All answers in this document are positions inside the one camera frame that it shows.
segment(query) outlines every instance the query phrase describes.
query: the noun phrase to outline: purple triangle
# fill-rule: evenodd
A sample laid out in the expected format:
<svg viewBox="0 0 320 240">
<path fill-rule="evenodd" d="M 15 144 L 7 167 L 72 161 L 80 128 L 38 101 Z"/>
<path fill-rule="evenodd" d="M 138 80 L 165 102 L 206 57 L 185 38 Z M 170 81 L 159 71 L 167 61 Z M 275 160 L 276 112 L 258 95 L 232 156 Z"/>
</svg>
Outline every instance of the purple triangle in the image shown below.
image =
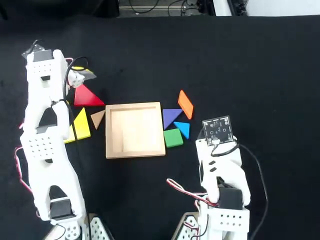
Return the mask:
<svg viewBox="0 0 320 240">
<path fill-rule="evenodd" d="M 182 109 L 163 109 L 163 129 L 165 130 L 182 113 Z"/>
</svg>

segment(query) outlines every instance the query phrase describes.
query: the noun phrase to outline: black cloth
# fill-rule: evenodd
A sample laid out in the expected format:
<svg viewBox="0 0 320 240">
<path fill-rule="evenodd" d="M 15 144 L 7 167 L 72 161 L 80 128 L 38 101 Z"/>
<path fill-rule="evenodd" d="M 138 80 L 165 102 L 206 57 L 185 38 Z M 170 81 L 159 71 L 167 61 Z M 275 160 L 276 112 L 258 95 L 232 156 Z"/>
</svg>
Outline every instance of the black cloth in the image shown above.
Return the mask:
<svg viewBox="0 0 320 240">
<path fill-rule="evenodd" d="M 264 173 L 270 206 L 256 239 L 319 235 L 320 16 L 77 17 L 1 23 L 0 32 L 3 239 L 42 239 L 51 228 L 36 217 L 13 159 L 28 97 L 21 53 L 35 39 L 65 57 L 87 56 L 97 79 L 85 84 L 108 105 L 159 101 L 162 108 L 177 108 L 181 89 L 194 105 L 191 120 L 183 114 L 178 118 L 191 124 L 190 139 L 182 146 L 161 157 L 110 160 L 105 124 L 95 130 L 89 117 L 102 108 L 86 107 L 92 136 L 79 141 L 81 159 L 74 143 L 66 147 L 88 211 L 102 218 L 116 240 L 168 240 L 183 213 L 196 210 L 194 200 L 168 186 L 166 178 L 203 191 L 195 140 L 202 120 L 225 115 Z M 80 110 L 74 107 L 74 115 Z M 256 163 L 245 151 L 241 155 L 251 191 L 252 231 L 264 211 L 264 194 Z"/>
</svg>

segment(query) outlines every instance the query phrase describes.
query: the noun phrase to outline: floor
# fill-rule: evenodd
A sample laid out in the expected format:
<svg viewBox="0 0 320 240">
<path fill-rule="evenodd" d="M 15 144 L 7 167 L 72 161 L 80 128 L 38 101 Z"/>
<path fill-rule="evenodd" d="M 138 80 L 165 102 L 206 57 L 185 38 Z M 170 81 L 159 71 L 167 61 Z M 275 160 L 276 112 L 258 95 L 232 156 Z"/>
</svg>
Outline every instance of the floor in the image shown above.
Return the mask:
<svg viewBox="0 0 320 240">
<path fill-rule="evenodd" d="M 151 9 L 157 0 L 131 0 L 133 8 L 137 12 L 145 12 Z M 198 7 L 196 5 L 197 0 L 188 0 L 187 3 L 184 3 L 180 0 L 172 5 L 174 0 L 159 0 L 157 6 L 147 12 L 147 13 L 136 13 L 132 10 L 129 0 L 119 0 L 119 9 L 120 9 L 120 18 L 131 18 L 131 17 L 168 17 L 168 16 L 194 16 L 200 15 Z"/>
</svg>

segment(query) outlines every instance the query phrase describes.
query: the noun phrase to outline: blue triangle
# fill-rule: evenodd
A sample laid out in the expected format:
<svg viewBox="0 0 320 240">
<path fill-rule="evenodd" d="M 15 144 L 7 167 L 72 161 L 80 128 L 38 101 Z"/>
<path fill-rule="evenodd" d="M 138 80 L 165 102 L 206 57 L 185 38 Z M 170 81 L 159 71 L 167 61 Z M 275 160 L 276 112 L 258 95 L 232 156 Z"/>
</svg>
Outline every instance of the blue triangle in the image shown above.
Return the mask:
<svg viewBox="0 0 320 240">
<path fill-rule="evenodd" d="M 189 139 L 190 123 L 174 121 L 173 124 L 180 129 L 180 132 L 186 139 Z"/>
<path fill-rule="evenodd" d="M 163 129 L 165 130 L 182 113 L 182 109 L 163 109 Z"/>
</svg>

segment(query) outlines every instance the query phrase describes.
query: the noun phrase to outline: red triangle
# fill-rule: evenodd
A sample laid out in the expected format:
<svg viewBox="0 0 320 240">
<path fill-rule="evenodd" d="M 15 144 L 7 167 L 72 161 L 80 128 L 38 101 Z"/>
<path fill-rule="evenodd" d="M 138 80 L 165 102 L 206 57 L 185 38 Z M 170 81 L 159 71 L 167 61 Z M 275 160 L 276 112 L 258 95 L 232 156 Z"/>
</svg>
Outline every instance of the red triangle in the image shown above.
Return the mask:
<svg viewBox="0 0 320 240">
<path fill-rule="evenodd" d="M 76 107 L 104 106 L 105 103 L 82 84 L 75 89 L 74 105 Z"/>
</svg>

